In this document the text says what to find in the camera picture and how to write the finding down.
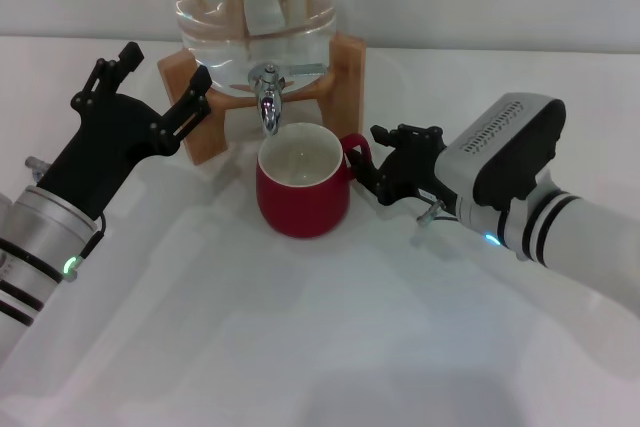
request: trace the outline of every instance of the red mug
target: red mug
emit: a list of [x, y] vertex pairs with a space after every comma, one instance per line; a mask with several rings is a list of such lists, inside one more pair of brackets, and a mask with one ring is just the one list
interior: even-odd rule
[[258, 153], [258, 205], [269, 225], [290, 237], [324, 235], [349, 210], [350, 181], [345, 153], [371, 149], [360, 134], [339, 140], [316, 124], [291, 124], [264, 141]]

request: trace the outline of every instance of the metal spigot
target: metal spigot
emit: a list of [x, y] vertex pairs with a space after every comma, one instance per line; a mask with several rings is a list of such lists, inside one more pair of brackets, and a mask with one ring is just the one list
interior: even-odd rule
[[278, 133], [282, 116], [282, 91], [288, 77], [326, 75], [328, 69], [323, 64], [307, 64], [279, 67], [272, 63], [260, 64], [249, 72], [249, 85], [256, 94], [258, 110], [262, 118], [265, 135]]

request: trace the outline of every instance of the blue led light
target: blue led light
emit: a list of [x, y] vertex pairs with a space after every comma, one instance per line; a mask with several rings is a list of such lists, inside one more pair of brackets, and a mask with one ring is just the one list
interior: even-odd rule
[[492, 245], [497, 245], [498, 247], [500, 247], [502, 245], [500, 243], [500, 241], [498, 239], [496, 239], [496, 237], [491, 235], [491, 234], [485, 235], [484, 238], [487, 239], [487, 242], [489, 242]]

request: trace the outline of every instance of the wooden stand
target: wooden stand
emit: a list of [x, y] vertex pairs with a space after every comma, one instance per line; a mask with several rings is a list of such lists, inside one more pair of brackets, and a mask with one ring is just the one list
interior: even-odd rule
[[[339, 138], [362, 132], [364, 115], [364, 74], [366, 45], [353, 37], [337, 34], [331, 40], [329, 74], [296, 92], [284, 95], [284, 102], [315, 99], [318, 101], [322, 122]], [[160, 75], [169, 100], [175, 103], [189, 86], [196, 71], [196, 61], [186, 49], [158, 62]], [[249, 91], [247, 86], [239, 90]], [[186, 138], [189, 157], [195, 165], [202, 164], [227, 150], [224, 133], [227, 110], [254, 108], [255, 97], [232, 97], [211, 89], [207, 100], [212, 109], [208, 116]], [[256, 122], [260, 116], [256, 112]]]

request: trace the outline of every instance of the white tabletop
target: white tabletop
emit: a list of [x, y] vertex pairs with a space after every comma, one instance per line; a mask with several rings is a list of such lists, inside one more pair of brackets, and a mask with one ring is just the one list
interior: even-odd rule
[[[123, 45], [0, 39], [0, 192], [29, 183], [28, 155], [58, 155], [69, 101]], [[122, 92], [165, 111], [155, 64], [179, 46], [141, 46]], [[451, 141], [505, 92], [557, 96], [556, 181], [640, 217], [638, 79], [640, 56], [372, 49], [365, 124]], [[637, 318], [461, 226], [417, 228], [418, 201], [385, 210], [354, 188], [335, 232], [284, 238], [255, 200], [258, 115], [228, 131], [201, 168], [183, 151], [136, 168], [0, 373], [0, 425], [637, 427]]]

